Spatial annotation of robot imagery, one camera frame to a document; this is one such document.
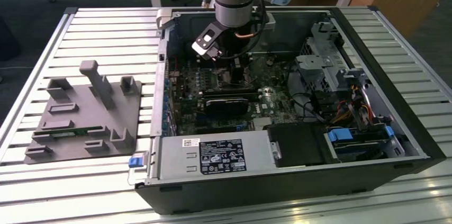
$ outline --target metal slotted table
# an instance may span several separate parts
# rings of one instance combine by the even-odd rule
[[[411,108],[452,156],[451,89],[379,11],[343,8],[356,32]],[[24,153],[40,121],[49,79],[87,84],[83,60],[97,60],[99,73],[117,82],[143,82],[137,152],[149,149],[159,40],[157,8],[68,10],[0,129],[1,223],[443,223],[452,217],[452,159],[407,175],[375,191],[249,207],[161,216],[133,191],[128,156],[25,165]],[[347,49],[351,60],[357,58]],[[145,170],[135,173],[143,179]]]

